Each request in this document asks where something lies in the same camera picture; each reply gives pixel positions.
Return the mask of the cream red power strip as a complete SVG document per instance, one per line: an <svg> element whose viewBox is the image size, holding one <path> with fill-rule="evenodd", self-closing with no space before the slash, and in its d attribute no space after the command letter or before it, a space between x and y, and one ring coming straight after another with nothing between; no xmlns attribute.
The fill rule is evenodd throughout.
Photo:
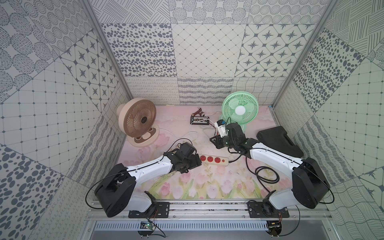
<svg viewBox="0 0 384 240"><path fill-rule="evenodd" d="M203 164L210 164L214 166L227 166L229 164L228 158L212 155L200 155L200 160Z"/></svg>

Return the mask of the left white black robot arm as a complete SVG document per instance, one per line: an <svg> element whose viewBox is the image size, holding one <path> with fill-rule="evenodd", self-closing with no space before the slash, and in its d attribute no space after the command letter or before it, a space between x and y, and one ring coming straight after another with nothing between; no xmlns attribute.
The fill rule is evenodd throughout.
<svg viewBox="0 0 384 240"><path fill-rule="evenodd" d="M161 157L141 165L115 165L95 188L95 196L108 218L128 210L133 212L134 217L149 219L160 212L157 210L157 200L148 191L140 193L136 188L169 173L186 174L201 165L196 148L185 142L178 148L163 153Z"/></svg>

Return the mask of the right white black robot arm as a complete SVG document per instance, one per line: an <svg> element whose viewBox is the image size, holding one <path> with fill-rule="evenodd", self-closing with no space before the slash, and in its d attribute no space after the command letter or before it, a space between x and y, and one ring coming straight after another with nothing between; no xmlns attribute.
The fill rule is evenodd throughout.
<svg viewBox="0 0 384 240"><path fill-rule="evenodd" d="M262 186L278 183L279 174L292 182L284 190L268 191L261 203L250 200L247 203L250 215L260 211L263 218L282 219L287 207L302 205L314 209L331 191L318 162L312 158L303 159L304 154L293 144L283 127L262 130L253 139L247 138L237 123L219 120L214 126L217 133L210 142L217 149L227 148L229 153L245 157L247 165L250 159L264 163L252 171Z"/></svg>

